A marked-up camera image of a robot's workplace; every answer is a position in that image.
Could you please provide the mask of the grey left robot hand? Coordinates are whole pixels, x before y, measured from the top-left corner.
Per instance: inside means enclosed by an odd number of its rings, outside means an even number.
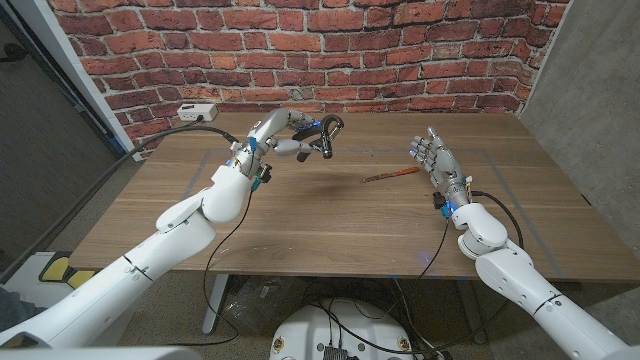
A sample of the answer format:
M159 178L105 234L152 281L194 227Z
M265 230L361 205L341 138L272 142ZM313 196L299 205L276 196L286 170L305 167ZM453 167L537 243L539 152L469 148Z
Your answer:
M298 162L305 162L312 152L330 159L331 141L343 127L344 122L336 115L317 121L300 111L276 109L251 128L246 141L233 150L226 165L252 178L262 167L261 157L270 150L278 156L296 154Z

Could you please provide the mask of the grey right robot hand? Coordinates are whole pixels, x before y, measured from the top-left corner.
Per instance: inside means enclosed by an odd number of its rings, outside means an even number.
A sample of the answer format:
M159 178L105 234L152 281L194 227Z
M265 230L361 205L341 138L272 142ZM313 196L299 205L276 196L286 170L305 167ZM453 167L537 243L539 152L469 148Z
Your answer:
M426 137L414 137L409 154L426 170L435 189L447 201L456 208L470 203L460 165L434 128L427 129Z

